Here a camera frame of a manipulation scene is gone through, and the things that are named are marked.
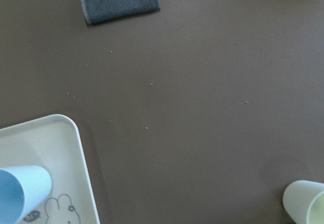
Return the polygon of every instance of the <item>table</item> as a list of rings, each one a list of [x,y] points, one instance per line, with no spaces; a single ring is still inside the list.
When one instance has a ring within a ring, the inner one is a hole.
[[[324,0],[0,0],[0,126],[78,125],[102,223],[293,223],[324,182]]]

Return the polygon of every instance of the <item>plastic cup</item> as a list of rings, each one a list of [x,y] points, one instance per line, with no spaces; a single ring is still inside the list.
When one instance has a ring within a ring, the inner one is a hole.
[[[43,167],[0,168],[0,224],[18,223],[51,189],[51,177]]]
[[[324,183],[293,182],[283,193],[282,202],[296,224],[324,223]]]

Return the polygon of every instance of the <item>tray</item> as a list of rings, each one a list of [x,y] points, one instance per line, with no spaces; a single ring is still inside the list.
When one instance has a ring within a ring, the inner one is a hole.
[[[100,223],[73,120],[55,114],[0,129],[0,147],[0,167],[39,165],[52,177],[50,195],[19,224]]]

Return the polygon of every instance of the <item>light blue cup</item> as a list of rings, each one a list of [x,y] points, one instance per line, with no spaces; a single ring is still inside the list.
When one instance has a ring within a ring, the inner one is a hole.
[[[18,223],[51,189],[51,177],[43,167],[0,168],[0,224]]]

